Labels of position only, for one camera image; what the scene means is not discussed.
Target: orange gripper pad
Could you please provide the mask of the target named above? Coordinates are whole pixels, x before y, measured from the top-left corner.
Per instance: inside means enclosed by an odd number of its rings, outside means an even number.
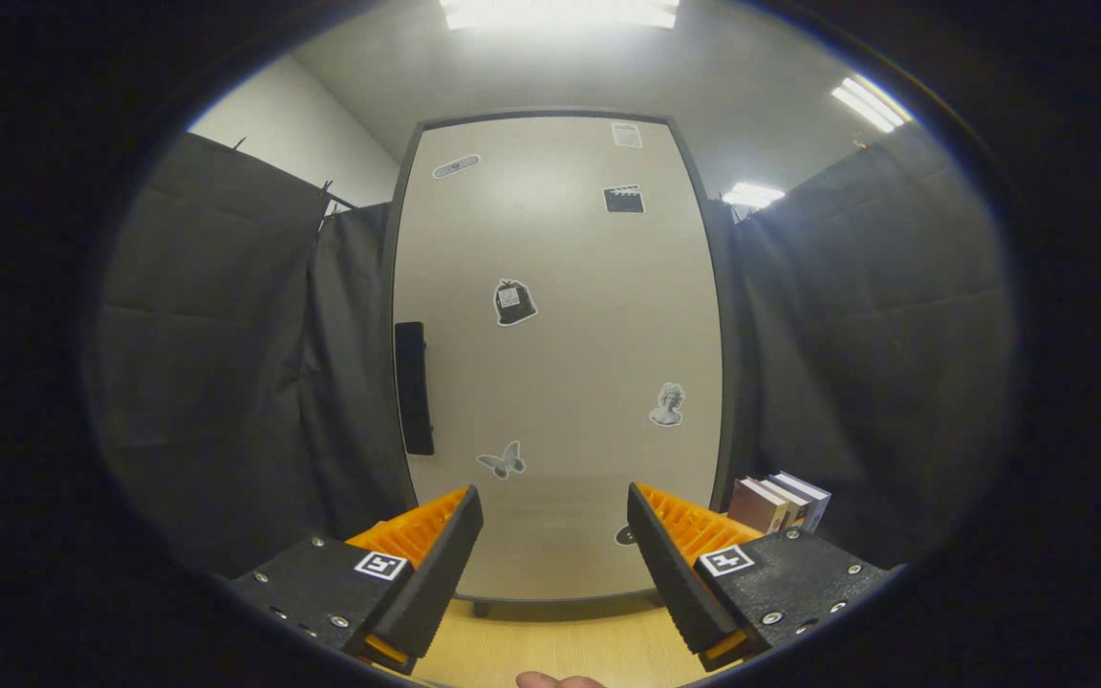
[[[412,567],[418,568],[467,494],[467,489],[458,489],[440,496],[437,501],[416,506],[400,517],[379,523],[346,540],[346,544],[371,549],[373,553],[403,557],[410,559]]]

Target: fluorescent light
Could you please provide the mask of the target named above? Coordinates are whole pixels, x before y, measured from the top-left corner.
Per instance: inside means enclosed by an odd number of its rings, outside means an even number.
[[[882,114],[884,119],[890,120],[891,123],[893,123],[893,125],[895,127],[903,125],[903,118],[901,118],[898,113],[895,113],[895,110],[887,108],[886,103],[883,103],[882,100],[879,100],[877,96],[874,96],[869,90],[865,90],[865,87],[861,86],[861,84],[857,84],[855,81],[852,81],[852,79],[850,78],[844,78],[843,87],[847,88],[847,90],[855,92],[858,98],[864,100],[865,103],[869,103],[870,108],[877,110],[877,113]]]
[[[721,200],[731,206],[750,206],[751,208],[766,208],[773,201],[783,199],[784,193],[776,188],[768,188],[755,184],[739,182],[733,184],[729,193],[721,196]]]
[[[838,98],[840,101],[842,101],[843,105],[849,106],[849,108],[857,110],[857,112],[860,112],[861,117],[864,117],[865,120],[873,122],[873,125],[876,127],[879,130],[887,132],[887,134],[890,134],[890,132],[895,130],[895,125],[893,125],[893,123],[887,121],[886,118],[883,118],[882,114],[879,114],[877,110],[870,108],[869,103],[865,103],[864,100],[861,100],[855,96],[852,96],[851,92],[849,92],[848,90],[843,90],[843,88],[837,88],[837,90],[832,90],[830,95]]]
[[[677,0],[440,0],[449,30],[468,26],[673,28]]]

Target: wall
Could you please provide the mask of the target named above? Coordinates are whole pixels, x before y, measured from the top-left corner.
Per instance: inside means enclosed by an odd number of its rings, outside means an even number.
[[[397,162],[323,84],[284,56],[203,112],[189,131],[320,186],[358,206],[393,197]]]

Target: human hand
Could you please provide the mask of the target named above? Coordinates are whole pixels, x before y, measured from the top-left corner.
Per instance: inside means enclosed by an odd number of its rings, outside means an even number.
[[[569,676],[559,680],[541,670],[524,670],[516,675],[516,688],[606,688],[586,676]]]

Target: book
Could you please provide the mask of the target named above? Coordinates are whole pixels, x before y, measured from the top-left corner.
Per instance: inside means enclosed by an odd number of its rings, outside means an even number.
[[[733,498],[729,500],[729,517],[764,535],[775,533],[784,523],[788,503],[755,479],[743,478],[734,480]]]
[[[787,500],[787,513],[784,514],[783,527],[800,527],[805,525],[809,504],[814,502],[813,498],[798,495],[798,493],[793,492],[791,489],[781,488],[776,482],[771,480],[760,480],[759,483],[777,493],[784,500]]]
[[[776,482],[781,488],[789,489],[798,493],[798,495],[809,496],[814,500],[807,509],[807,514],[805,514],[804,526],[805,531],[813,533],[818,527],[818,523],[821,522],[822,513],[827,510],[827,503],[830,502],[830,492],[827,492],[826,489],[817,488],[815,484],[809,484],[800,478],[794,478],[792,474],[784,473],[784,471],[770,474],[767,479]]]

